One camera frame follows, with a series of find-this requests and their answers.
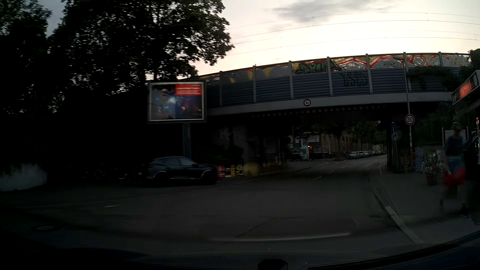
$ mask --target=road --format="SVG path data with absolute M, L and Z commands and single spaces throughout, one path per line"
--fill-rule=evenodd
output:
M 412 241 L 376 199 L 369 170 L 386 156 L 297 161 L 288 173 L 222 179 L 211 186 L 140 188 L 85 184 L 2 194 L 0 202 L 66 222 L 14 212 L 4 226 L 58 247 L 103 247 L 145 254 L 207 251 L 375 251 Z

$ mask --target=sidewalk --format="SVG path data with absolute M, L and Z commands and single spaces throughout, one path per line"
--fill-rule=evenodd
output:
M 372 169 L 370 180 L 378 199 L 414 243 L 441 244 L 480 230 L 460 216 L 459 199 L 446 200 L 440 211 L 443 186 L 427 185 L 425 174 L 394 174 L 381 164 Z

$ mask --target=suv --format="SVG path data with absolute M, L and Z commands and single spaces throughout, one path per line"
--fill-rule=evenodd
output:
M 166 184 L 181 179 L 195 179 L 203 184 L 214 184 L 217 180 L 217 169 L 199 165 L 182 156 L 168 156 L 153 159 L 147 165 L 145 181 L 148 183 Z

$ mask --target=30 sign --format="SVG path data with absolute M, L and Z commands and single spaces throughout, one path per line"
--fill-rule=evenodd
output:
M 407 114 L 405 116 L 405 123 L 407 123 L 407 125 L 413 125 L 415 123 L 415 117 L 412 114 Z

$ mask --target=graffiti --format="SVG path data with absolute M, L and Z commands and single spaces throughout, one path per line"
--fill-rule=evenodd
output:
M 398 55 L 369 55 L 369 59 L 366 57 L 357 56 L 357 57 L 343 57 L 343 58 L 331 58 L 330 59 L 330 68 L 332 72 L 336 71 L 354 71 L 354 70 L 364 70 L 367 68 L 371 69 L 386 69 L 386 68 L 403 68 L 404 67 L 404 56 L 403 54 Z M 456 66 L 469 66 L 471 65 L 469 55 L 467 54 L 442 54 L 432 53 L 432 54 L 407 54 L 406 63 L 408 67 L 418 67 L 418 66 L 439 66 L 441 64 L 440 59 L 442 59 L 442 64 L 445 67 L 456 67 Z M 326 73 L 328 70 L 327 59 L 318 59 L 312 61 L 298 61 L 292 62 L 292 66 L 288 63 L 274 64 L 268 66 L 259 66 L 255 68 L 255 76 L 253 76 L 253 68 L 249 67 L 246 69 L 239 69 L 233 71 L 222 72 L 221 79 L 219 73 L 208 74 L 200 76 L 201 79 L 205 79 L 207 84 L 215 85 L 221 84 L 229 85 L 236 83 L 249 83 L 255 78 L 256 81 L 273 79 L 273 78 L 283 78 L 288 77 L 293 74 L 302 75 L 302 74 L 314 74 L 314 73 Z M 351 84 L 352 79 L 348 76 L 345 78 L 345 81 L 348 81 L 347 84 Z M 365 81 L 364 76 L 361 76 L 359 79 L 354 79 L 353 81 Z
M 227 140 L 227 141 L 230 141 L 230 136 L 232 135 L 232 133 L 230 132 L 230 129 L 229 128 L 222 128 L 220 129 L 220 139 L 221 140 Z
M 332 60 L 330 60 L 330 68 L 332 71 L 342 71 L 343 69 L 337 66 Z M 296 62 L 293 63 L 293 70 L 295 74 L 311 74 L 327 72 L 328 64 L 327 59 Z
M 310 73 L 318 73 L 318 72 L 326 72 L 327 71 L 327 63 L 313 63 L 313 64 L 300 64 L 299 69 L 295 71 L 295 74 L 310 74 Z
M 365 72 L 351 71 L 348 73 L 341 73 L 343 77 L 343 85 L 347 86 L 365 86 L 368 84 L 368 77 Z

